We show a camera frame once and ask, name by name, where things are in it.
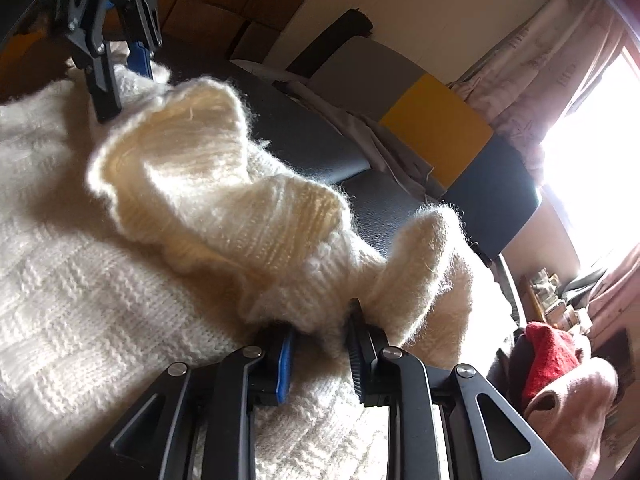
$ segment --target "yellow panel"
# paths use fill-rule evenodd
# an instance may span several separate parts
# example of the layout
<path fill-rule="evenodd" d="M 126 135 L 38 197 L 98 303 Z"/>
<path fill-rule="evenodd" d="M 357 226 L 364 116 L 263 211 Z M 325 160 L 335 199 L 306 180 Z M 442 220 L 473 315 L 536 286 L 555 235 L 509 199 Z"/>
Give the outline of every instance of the yellow panel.
<path fill-rule="evenodd" d="M 415 82 L 380 121 L 433 166 L 449 187 L 492 135 L 491 127 L 430 74 Z"/>
<path fill-rule="evenodd" d="M 43 37 L 44 33 L 41 31 L 25 35 L 16 34 L 12 37 L 0 52 L 0 76 L 7 67 L 19 60 L 33 43 Z"/>

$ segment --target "chair backrest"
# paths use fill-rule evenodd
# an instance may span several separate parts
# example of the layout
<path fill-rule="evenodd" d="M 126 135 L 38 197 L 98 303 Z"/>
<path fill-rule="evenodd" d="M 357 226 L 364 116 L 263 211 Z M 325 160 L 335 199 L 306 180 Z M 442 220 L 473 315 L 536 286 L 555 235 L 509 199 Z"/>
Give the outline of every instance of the chair backrest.
<path fill-rule="evenodd" d="M 390 48 L 356 36 L 309 79 L 326 101 L 379 121 L 433 166 L 472 247 L 490 262 L 539 204 L 520 155 L 449 88 Z"/>

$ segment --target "white cloth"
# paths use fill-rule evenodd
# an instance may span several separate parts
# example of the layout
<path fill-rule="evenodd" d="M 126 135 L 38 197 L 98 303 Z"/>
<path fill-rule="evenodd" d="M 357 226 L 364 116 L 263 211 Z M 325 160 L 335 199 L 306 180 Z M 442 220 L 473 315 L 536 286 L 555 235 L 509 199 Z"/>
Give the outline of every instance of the white cloth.
<path fill-rule="evenodd" d="M 306 341 L 289 402 L 258 412 L 257 478 L 383 478 L 384 410 L 357 404 L 340 350 L 348 299 L 428 364 L 481 372 L 508 302 L 452 210 L 419 213 L 385 261 L 342 195 L 249 139 L 229 86 L 154 72 L 116 65 L 124 111 L 105 126 L 75 69 L 0 107 L 2 434 L 34 478 L 62 479 L 171 362 L 280 319 L 323 349 Z"/>

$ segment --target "metal screw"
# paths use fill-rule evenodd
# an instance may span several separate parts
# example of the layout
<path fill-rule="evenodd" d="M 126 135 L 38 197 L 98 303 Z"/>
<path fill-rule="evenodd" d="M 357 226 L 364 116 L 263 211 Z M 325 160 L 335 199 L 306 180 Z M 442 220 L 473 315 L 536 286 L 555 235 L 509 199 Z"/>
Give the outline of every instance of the metal screw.
<path fill-rule="evenodd" d="M 242 349 L 242 355 L 244 357 L 247 357 L 248 359 L 255 359 L 257 357 L 260 357 L 262 355 L 262 348 L 260 348 L 259 346 L 245 346 Z"/>
<path fill-rule="evenodd" d="M 402 350 L 395 346 L 386 346 L 382 349 L 382 355 L 386 359 L 399 359 L 402 357 Z"/>
<path fill-rule="evenodd" d="M 456 373 L 462 378 L 470 379 L 476 374 L 476 369 L 471 365 L 461 364 L 456 366 Z"/>
<path fill-rule="evenodd" d="M 187 365 L 184 363 L 174 363 L 169 366 L 166 371 L 171 377 L 180 377 L 187 373 Z"/>

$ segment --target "wooden cabinet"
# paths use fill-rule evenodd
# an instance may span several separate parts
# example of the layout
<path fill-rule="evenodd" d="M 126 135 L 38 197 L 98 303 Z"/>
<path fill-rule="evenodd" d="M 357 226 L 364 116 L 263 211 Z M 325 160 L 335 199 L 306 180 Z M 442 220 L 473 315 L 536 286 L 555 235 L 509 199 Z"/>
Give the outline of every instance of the wooden cabinet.
<path fill-rule="evenodd" d="M 162 32 L 216 55 L 262 61 L 305 0 L 159 0 Z"/>

